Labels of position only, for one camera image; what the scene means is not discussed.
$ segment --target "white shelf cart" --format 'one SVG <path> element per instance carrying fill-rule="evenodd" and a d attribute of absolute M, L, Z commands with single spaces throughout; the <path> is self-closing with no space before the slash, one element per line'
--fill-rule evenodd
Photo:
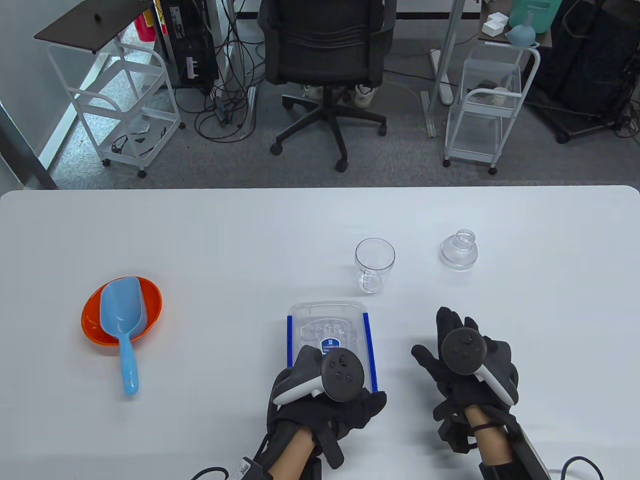
<path fill-rule="evenodd" d="M 144 178 L 147 176 L 145 168 L 151 164 L 176 129 L 183 129 L 185 125 L 180 120 L 178 105 L 175 102 L 166 65 L 162 57 L 151 49 L 123 44 L 118 38 L 115 38 L 113 43 L 118 51 L 119 60 L 116 60 L 114 64 L 103 71 L 84 90 L 74 88 L 67 83 L 52 51 L 56 48 L 81 52 L 86 52 L 87 50 L 69 45 L 49 44 L 47 52 L 102 164 L 109 166 L 112 161 L 117 161 L 135 165 L 139 169 L 138 176 Z M 151 54 L 157 60 L 158 65 L 146 65 L 125 59 L 125 48 Z M 125 72 L 131 91 L 136 99 L 136 103 L 128 109 L 123 108 L 115 100 L 101 93 L 109 82 L 121 72 Z M 136 89 L 131 77 L 132 72 L 144 74 L 147 79 L 152 79 L 151 85 L 146 91 L 139 92 Z M 162 87 L 165 87 L 168 92 L 172 111 L 162 111 L 148 106 L 151 97 Z M 84 117 L 85 114 L 113 118 L 118 120 L 118 123 L 104 140 L 98 144 Z M 145 125 L 143 132 L 138 131 L 140 125 Z"/>
<path fill-rule="evenodd" d="M 510 49 L 515 59 L 513 62 L 480 59 L 475 56 L 480 49 L 503 49 L 503 55 L 504 49 Z M 531 53 L 534 63 L 524 88 L 521 88 L 520 61 L 525 51 Z M 465 60 L 458 92 L 449 109 L 442 162 L 444 167 L 451 165 L 450 158 L 458 158 L 489 163 L 489 174 L 497 173 L 495 164 L 539 65 L 540 53 L 533 47 L 482 42 L 471 50 Z"/>

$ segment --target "measuring cup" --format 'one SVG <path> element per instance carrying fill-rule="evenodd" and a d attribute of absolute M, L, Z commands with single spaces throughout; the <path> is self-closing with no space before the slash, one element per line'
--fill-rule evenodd
<path fill-rule="evenodd" d="M 131 339 L 147 327 L 147 308 L 135 276 L 108 283 L 100 296 L 100 327 L 120 343 L 122 382 L 127 395 L 138 392 L 138 365 Z"/>
<path fill-rule="evenodd" d="M 364 293 L 377 293 L 396 261 L 393 246 L 382 238 L 367 238 L 356 247 L 358 288 Z"/>

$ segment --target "chair base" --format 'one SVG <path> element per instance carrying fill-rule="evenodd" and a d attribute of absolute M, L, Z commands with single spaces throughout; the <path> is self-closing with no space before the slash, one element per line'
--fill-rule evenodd
<path fill-rule="evenodd" d="M 342 133 L 340 132 L 337 117 L 359 118 L 361 120 L 378 122 L 380 124 L 380 127 L 378 128 L 378 135 L 380 136 L 385 136 L 387 134 L 387 118 L 384 115 L 378 115 L 377 113 L 371 113 L 359 108 L 338 105 L 338 100 L 342 97 L 344 90 L 345 88 L 334 90 L 331 87 L 324 87 L 323 99 L 321 102 L 316 102 L 303 97 L 296 97 L 295 95 L 283 95 L 282 106 L 285 109 L 290 110 L 294 105 L 302 105 L 306 109 L 310 110 L 310 113 L 306 114 L 294 122 L 290 127 L 280 132 L 276 136 L 276 140 L 269 151 L 273 155 L 280 155 L 282 153 L 283 140 L 286 140 L 294 133 L 301 131 L 303 128 L 316 123 L 318 120 L 324 120 L 329 124 L 335 141 L 338 144 L 338 149 L 340 150 L 340 159 L 335 164 L 335 169 L 340 173 L 347 170 L 347 167 L 349 166 L 347 161 L 347 147 L 342 139 Z"/>

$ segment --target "gray carpet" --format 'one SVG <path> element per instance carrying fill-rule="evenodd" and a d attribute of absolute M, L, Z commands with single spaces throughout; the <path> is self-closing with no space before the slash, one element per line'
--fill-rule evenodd
<path fill-rule="evenodd" d="M 436 47 L 445 22 L 399 22 L 392 53 L 386 67 L 392 70 L 433 77 L 429 59 L 419 55 Z M 459 35 L 465 40 L 477 24 L 464 22 Z M 421 40 L 428 31 L 429 40 Z M 255 40 L 255 29 L 247 41 Z M 460 79 L 462 63 L 475 40 L 454 51 L 450 81 Z M 433 82 L 385 74 L 389 81 L 403 83 L 419 95 L 430 90 Z M 125 78 L 113 86 L 112 94 L 126 90 Z M 516 121 L 513 132 L 491 176 L 480 164 L 453 161 L 443 168 L 445 119 L 447 108 L 438 103 L 436 128 L 439 136 L 426 135 L 424 119 L 416 96 L 405 88 L 385 83 L 370 108 L 388 118 L 388 134 L 379 137 L 375 124 L 340 119 L 342 135 L 349 150 L 349 169 L 337 173 L 333 166 L 339 158 L 333 136 L 323 123 L 306 128 L 283 143 L 282 155 L 269 153 L 275 135 L 304 114 L 301 107 L 286 111 L 280 103 L 282 93 L 300 93 L 299 86 L 260 84 L 257 101 L 257 126 L 246 140 L 222 145 L 199 137 L 193 129 L 194 115 L 182 114 L 187 129 L 178 130 L 147 168 L 145 179 L 136 176 L 136 168 L 113 162 L 101 165 L 81 125 L 69 134 L 51 174 L 60 188 L 275 188 L 275 187 L 348 187 L 348 186 L 454 186 L 511 184 L 630 184 L 640 186 L 640 147 L 630 139 L 620 139 L 610 131 L 559 145 L 554 135 L 527 108 Z M 185 109 L 202 108 L 203 97 L 195 91 L 177 92 Z M 130 97 L 122 102 L 131 101 Z M 159 95 L 158 102 L 166 101 Z M 91 118 L 92 127 L 106 134 L 109 125 Z M 222 130 L 209 122 L 205 132 L 220 135 Z"/>

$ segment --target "gloved hand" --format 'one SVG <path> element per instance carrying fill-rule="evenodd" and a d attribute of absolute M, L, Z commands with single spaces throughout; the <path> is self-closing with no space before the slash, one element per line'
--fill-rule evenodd
<path fill-rule="evenodd" d="M 289 369 L 282 371 L 274 385 L 284 380 L 289 372 Z M 344 456 L 337 441 L 354 428 L 364 428 L 386 404 L 386 393 L 371 394 L 366 388 L 360 391 L 357 398 L 346 402 L 336 402 L 326 394 L 315 398 L 307 395 L 279 409 L 270 402 L 266 449 L 257 455 L 256 460 L 264 470 L 268 470 L 282 455 L 298 428 L 305 426 L 313 433 L 316 443 L 313 456 L 324 453 L 329 466 L 338 468 L 344 462 Z"/>
<path fill-rule="evenodd" d="M 510 434 L 517 435 L 520 427 L 515 417 L 509 414 L 510 407 L 498 398 L 486 382 L 479 381 L 475 375 L 459 375 L 452 372 L 442 360 L 442 342 L 445 337 L 457 328 L 473 328 L 478 330 L 476 322 L 465 318 L 464 324 L 457 313 L 446 307 L 441 307 L 436 315 L 438 326 L 438 358 L 423 345 L 414 345 L 411 354 L 418 363 L 436 381 L 438 390 L 445 397 L 445 401 L 433 410 L 433 418 L 436 421 L 444 420 L 454 414 L 462 414 L 465 408 L 478 405 L 482 411 L 500 425 L 506 425 Z M 511 378 L 514 385 L 518 386 L 518 371 L 511 363 L 511 348 L 507 342 L 494 341 L 484 337 L 487 344 L 487 356 L 492 356 L 499 369 L 502 369 Z"/>

